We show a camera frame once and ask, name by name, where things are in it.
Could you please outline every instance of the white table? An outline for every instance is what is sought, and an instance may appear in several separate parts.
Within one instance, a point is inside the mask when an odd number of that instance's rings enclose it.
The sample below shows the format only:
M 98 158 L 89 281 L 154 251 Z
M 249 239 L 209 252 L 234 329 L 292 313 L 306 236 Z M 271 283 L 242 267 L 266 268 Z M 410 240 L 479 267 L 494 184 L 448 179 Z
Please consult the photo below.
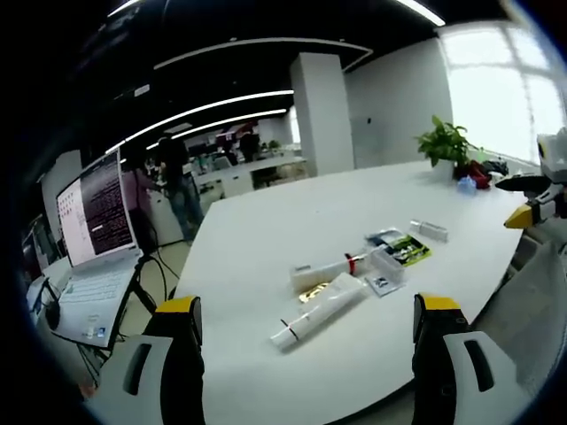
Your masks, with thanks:
M 259 161 L 249 162 L 246 164 L 239 164 L 237 166 L 231 166 L 223 170 L 212 171 L 211 173 L 196 175 L 195 183 L 197 185 L 206 184 L 216 181 L 224 181 L 227 179 L 234 179 L 239 176 L 248 176 L 252 171 L 262 170 L 264 168 L 270 168 L 272 166 L 286 166 L 288 164 L 298 164 L 299 162 L 304 162 L 305 159 L 302 157 L 294 157 L 290 154 L 283 155 L 280 157 L 261 159 Z
M 213 204 L 176 296 L 203 306 L 203 403 L 214 425 L 322 425 L 376 403 L 413 379 L 414 294 L 452 297 L 473 321 L 498 287 L 519 230 L 503 222 L 524 202 L 498 189 L 467 196 L 432 181 L 426 162 L 332 174 Z M 408 230 L 412 219 L 449 230 L 418 238 L 432 256 L 406 286 L 368 296 L 282 354 L 269 342 L 299 301 L 289 269 L 356 252 L 364 235 Z

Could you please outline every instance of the person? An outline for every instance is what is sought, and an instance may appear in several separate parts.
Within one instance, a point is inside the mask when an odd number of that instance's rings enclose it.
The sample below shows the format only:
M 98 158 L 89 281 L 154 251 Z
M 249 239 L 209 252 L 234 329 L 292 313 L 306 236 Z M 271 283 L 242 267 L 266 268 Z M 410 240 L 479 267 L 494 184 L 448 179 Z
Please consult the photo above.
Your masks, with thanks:
M 240 150 L 245 157 L 245 162 L 253 162 L 260 154 L 260 138 L 251 128 L 245 130 L 245 134 L 240 137 Z
M 191 243 L 203 222 L 203 211 L 195 182 L 190 174 L 183 175 L 183 165 L 188 162 L 189 155 L 182 141 L 162 137 L 159 142 L 158 163 L 165 182 L 166 196 L 181 227 L 183 239 Z M 191 228 L 189 222 L 193 224 L 195 230 Z
M 122 183 L 124 200 L 138 246 L 144 255 L 149 255 L 157 248 L 158 241 L 151 231 L 151 207 L 148 190 L 159 191 L 159 186 L 145 174 L 142 154 L 135 153 L 122 164 Z

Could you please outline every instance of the white pillar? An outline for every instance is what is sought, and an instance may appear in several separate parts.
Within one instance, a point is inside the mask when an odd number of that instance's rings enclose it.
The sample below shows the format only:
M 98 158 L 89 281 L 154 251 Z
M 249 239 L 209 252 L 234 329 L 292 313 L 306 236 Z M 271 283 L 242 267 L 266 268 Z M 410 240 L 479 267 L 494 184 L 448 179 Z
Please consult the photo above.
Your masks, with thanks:
M 354 170 L 345 79 L 336 55 L 300 53 L 290 68 L 301 150 L 311 176 Z

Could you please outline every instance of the laptop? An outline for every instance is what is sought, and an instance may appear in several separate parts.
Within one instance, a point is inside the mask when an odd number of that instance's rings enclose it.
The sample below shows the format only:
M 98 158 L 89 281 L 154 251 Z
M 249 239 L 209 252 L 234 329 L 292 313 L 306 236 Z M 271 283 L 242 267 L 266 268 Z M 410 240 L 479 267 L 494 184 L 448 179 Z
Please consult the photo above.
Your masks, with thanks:
M 57 197 L 71 277 L 59 298 L 52 332 L 80 344 L 108 348 L 142 252 L 138 248 L 115 151 L 85 168 Z

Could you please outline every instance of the white wall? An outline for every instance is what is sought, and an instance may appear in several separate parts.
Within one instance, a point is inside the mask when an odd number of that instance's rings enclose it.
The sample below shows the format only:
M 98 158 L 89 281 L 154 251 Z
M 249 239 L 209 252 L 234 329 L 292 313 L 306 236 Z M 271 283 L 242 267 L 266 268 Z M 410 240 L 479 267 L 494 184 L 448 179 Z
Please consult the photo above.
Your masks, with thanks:
M 433 114 L 453 119 L 437 39 L 378 58 L 345 82 L 357 168 L 423 159 L 414 137 L 432 130 Z
M 57 211 L 57 195 L 65 186 L 79 177 L 81 170 L 81 152 L 69 151 L 62 153 L 51 170 L 42 178 L 43 203 L 51 232 L 56 241 L 62 237 Z
M 309 175 L 354 169 L 345 77 L 336 55 L 301 52 L 290 67 Z

